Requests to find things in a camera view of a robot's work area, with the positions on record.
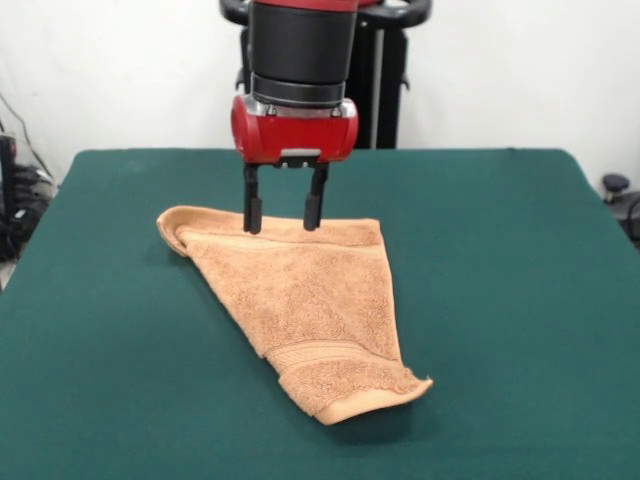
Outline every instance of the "black handle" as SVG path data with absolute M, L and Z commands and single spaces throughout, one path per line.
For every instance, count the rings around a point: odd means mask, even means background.
M 621 193 L 623 190 L 629 188 L 630 185 L 627 177 L 615 173 L 605 175 L 602 178 L 602 183 L 604 184 L 604 188 L 607 192 L 614 194 Z
M 401 30 L 415 27 L 431 17 L 432 0 L 405 0 L 406 5 L 392 7 L 378 4 L 358 10 L 358 21 L 376 30 Z
M 249 25 L 249 2 L 245 0 L 220 0 L 220 12 L 230 22 Z
M 378 4 L 358 10 L 358 20 L 367 22 L 375 29 L 392 30 L 415 27 L 431 16 L 432 0 L 406 0 L 399 7 Z M 249 2 L 246 0 L 220 0 L 222 16 L 230 22 L 247 26 L 249 24 Z

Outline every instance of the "green tablecloth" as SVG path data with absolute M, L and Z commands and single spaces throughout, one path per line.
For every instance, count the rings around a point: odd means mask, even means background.
M 377 217 L 405 361 L 436 385 L 305 416 L 155 226 L 240 210 L 229 151 L 87 152 L 0 297 L 0 478 L 638 478 L 640 261 L 558 151 L 360 152 L 326 217 Z M 265 169 L 300 217 L 308 171 Z

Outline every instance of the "metal pole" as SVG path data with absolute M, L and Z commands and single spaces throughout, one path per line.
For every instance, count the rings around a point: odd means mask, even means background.
M 375 37 L 373 63 L 373 98 L 371 104 L 371 139 L 370 146 L 375 150 L 378 146 L 378 118 L 380 116 L 380 85 L 382 84 L 382 56 L 384 53 L 384 30 L 377 30 Z

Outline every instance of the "towel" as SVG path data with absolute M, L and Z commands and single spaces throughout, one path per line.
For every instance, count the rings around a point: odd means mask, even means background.
M 189 206 L 157 219 L 299 408 L 332 425 L 432 386 L 402 362 L 377 220 L 328 219 L 308 232 L 297 219 L 264 217 L 260 235 L 242 225 L 240 214 Z

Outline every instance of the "white wall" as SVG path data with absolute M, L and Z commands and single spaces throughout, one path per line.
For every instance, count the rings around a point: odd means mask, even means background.
M 239 27 L 217 0 L 0 5 L 0 88 L 58 176 L 87 148 L 232 146 Z M 636 0 L 435 0 L 400 147 L 561 147 L 594 184 L 640 183 L 638 19 Z

